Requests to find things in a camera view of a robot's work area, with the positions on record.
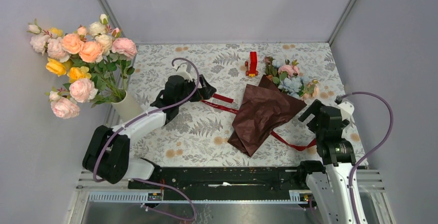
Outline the brown paper bouquet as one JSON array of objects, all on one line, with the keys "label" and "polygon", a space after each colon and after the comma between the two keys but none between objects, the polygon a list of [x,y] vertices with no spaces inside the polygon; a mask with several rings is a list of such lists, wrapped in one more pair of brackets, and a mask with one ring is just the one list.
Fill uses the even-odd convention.
[{"label": "brown paper bouquet", "polygon": [[247,85],[232,122],[228,143],[251,157],[272,135],[319,94],[318,80],[305,76],[297,60],[265,57],[265,72],[257,86]]}]

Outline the red ribbon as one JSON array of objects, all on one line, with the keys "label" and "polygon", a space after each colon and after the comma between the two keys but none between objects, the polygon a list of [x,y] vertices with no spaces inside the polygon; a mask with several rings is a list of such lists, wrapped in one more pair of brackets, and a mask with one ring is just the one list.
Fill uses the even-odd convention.
[{"label": "red ribbon", "polygon": [[[221,100],[221,101],[224,101],[224,102],[227,102],[227,103],[232,103],[232,102],[233,102],[233,99],[228,98],[228,97],[225,97],[225,96],[222,96],[222,95],[219,95],[219,94],[216,94],[216,93],[213,95],[213,98],[214,98],[214,99]],[[202,100],[202,102],[205,103],[205,104],[207,104],[207,105],[209,105],[209,106],[211,106],[211,107],[213,107],[213,108],[220,109],[220,110],[224,110],[224,111],[227,111],[227,112],[229,112],[229,113],[233,113],[233,114],[237,114],[237,113],[238,113],[238,110],[237,110],[237,109],[234,109],[234,108],[229,108],[229,107],[226,107],[226,106],[223,106],[223,105],[219,105],[219,104],[216,104],[216,103],[208,102],[208,101],[206,101],[206,100]],[[271,132],[271,135],[272,135],[273,137],[275,137],[278,141],[284,143],[285,145],[287,145],[287,146],[289,146],[289,147],[291,147],[291,148],[293,148],[293,149],[295,149],[295,150],[297,150],[297,151],[304,151],[304,150],[306,150],[306,149],[308,149],[308,148],[311,148],[311,147],[316,146],[316,143],[317,143],[317,142],[316,142],[316,139],[313,139],[313,140],[312,140],[308,145],[306,145],[306,146],[298,146],[298,145],[293,145],[293,144],[290,144],[290,143],[286,142],[283,138],[281,138],[281,137],[280,137],[276,132],[274,132],[274,131]]]}]

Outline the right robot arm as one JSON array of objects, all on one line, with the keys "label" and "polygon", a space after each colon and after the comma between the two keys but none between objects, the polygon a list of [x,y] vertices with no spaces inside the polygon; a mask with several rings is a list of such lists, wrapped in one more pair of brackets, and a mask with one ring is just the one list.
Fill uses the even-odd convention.
[{"label": "right robot arm", "polygon": [[310,189],[324,223],[367,223],[357,184],[357,164],[354,149],[343,138],[343,130],[349,125],[353,105],[337,101],[336,106],[324,105],[319,100],[302,113],[299,121],[310,115],[308,129],[316,136],[320,161],[300,162],[294,181],[304,189]]}]

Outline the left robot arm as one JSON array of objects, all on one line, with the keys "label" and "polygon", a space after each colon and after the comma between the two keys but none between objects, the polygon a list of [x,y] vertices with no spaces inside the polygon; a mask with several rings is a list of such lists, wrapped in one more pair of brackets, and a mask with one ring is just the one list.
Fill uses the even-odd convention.
[{"label": "left robot arm", "polygon": [[95,129],[83,158],[83,168],[92,172],[95,182],[116,184],[123,179],[140,179],[147,188],[155,188],[160,183],[155,164],[146,159],[132,159],[131,145],[170,123],[182,104],[208,100],[216,92],[203,75],[197,81],[170,76],[144,113],[113,127],[101,125]]}]

